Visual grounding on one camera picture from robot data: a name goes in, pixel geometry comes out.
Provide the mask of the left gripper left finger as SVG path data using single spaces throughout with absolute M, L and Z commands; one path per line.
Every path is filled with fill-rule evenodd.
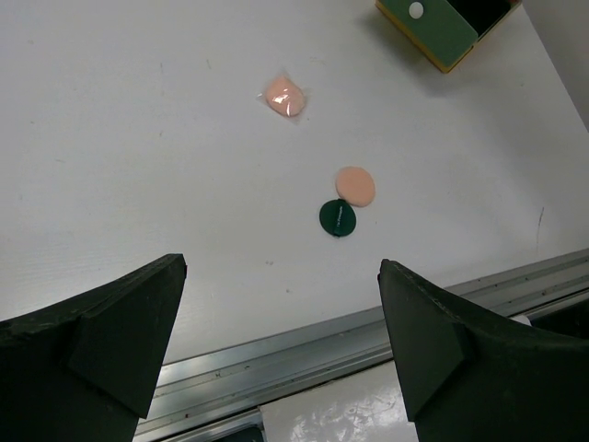
M 167 254 L 1 323 L 4 441 L 130 441 L 148 415 L 187 277 Z

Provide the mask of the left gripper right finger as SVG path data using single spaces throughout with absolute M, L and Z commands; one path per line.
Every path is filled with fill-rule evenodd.
M 588 343 L 505 318 L 399 262 L 378 283 L 421 441 L 584 441 Z

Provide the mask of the dark green round compact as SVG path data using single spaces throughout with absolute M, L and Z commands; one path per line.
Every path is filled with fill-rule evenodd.
M 323 230 L 335 238 L 344 238 L 355 230 L 356 215 L 353 208 L 343 199 L 324 203 L 318 215 Z

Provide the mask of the round peach powder puff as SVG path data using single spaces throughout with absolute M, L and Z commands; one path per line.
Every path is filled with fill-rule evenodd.
M 375 199 L 372 175 L 360 167 L 345 167 L 338 171 L 335 188 L 341 199 L 356 207 L 366 207 Z

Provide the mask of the peach makeup sponge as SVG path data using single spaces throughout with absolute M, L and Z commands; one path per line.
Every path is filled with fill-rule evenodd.
M 311 98 L 310 88 L 299 86 L 287 70 L 281 70 L 263 84 L 256 101 L 286 121 L 299 124 Z

